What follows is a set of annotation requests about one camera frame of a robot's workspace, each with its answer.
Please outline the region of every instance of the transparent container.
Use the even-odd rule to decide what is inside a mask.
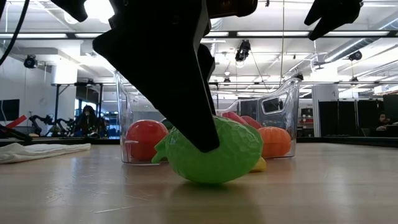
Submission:
[[[290,136],[290,149],[289,147],[287,149],[289,151],[283,155],[279,154],[277,156],[263,153],[263,157],[292,157],[295,155],[296,148],[297,116],[299,113],[299,82],[300,80],[297,78],[288,79],[278,90],[272,93],[265,93],[259,98],[236,100],[230,107],[217,110],[217,115],[222,116],[224,113],[232,111],[239,116],[253,118],[258,122],[256,125],[259,124],[261,127],[277,127],[285,130]],[[280,133],[275,133],[276,138],[269,136],[268,139],[264,139],[263,137],[264,142],[267,141],[267,145],[264,145],[263,152],[266,150],[267,146],[278,150],[280,145],[278,145],[278,142],[274,143],[273,140],[278,139],[279,135]]]
[[[120,125],[120,144],[122,162],[151,166],[151,160],[155,155],[154,146],[167,135],[167,129],[162,129],[161,124],[164,116],[131,85],[124,85],[125,80],[122,75],[115,75],[118,94],[118,110]],[[149,121],[145,131],[138,129],[132,130],[133,124]]]

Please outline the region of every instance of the yellow plastic toy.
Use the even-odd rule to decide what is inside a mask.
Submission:
[[[260,157],[256,165],[253,167],[253,169],[250,170],[250,172],[264,172],[266,171],[266,168],[267,168],[266,161],[262,157]]]

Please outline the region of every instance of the towel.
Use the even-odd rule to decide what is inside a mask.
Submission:
[[[70,146],[61,144],[35,144],[31,146],[21,146],[18,143],[12,143],[8,146],[0,147],[0,164],[31,161],[73,152],[87,151],[90,150],[90,147],[91,144]]]

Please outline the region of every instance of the wooden table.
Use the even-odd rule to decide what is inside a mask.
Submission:
[[[398,223],[398,150],[299,144],[293,159],[222,187],[93,146],[0,166],[1,224]]]

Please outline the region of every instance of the orange toy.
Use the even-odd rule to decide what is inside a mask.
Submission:
[[[232,111],[222,113],[221,116],[223,118],[228,118],[228,119],[231,119],[231,120],[236,121],[236,122],[241,123],[241,124],[248,124],[239,115],[237,115],[235,112],[232,112]]]
[[[141,120],[132,124],[126,134],[126,149],[132,159],[150,162],[156,155],[155,146],[169,131],[158,121]]]
[[[242,118],[245,122],[247,122],[248,125],[250,125],[250,126],[256,128],[256,129],[262,128],[262,126],[261,126],[260,123],[258,123],[255,119],[253,119],[253,118],[251,118],[251,117],[249,117],[249,116],[242,116],[241,118]]]
[[[282,128],[265,127],[258,129],[264,145],[262,156],[264,158],[282,157],[290,151],[291,138]]]

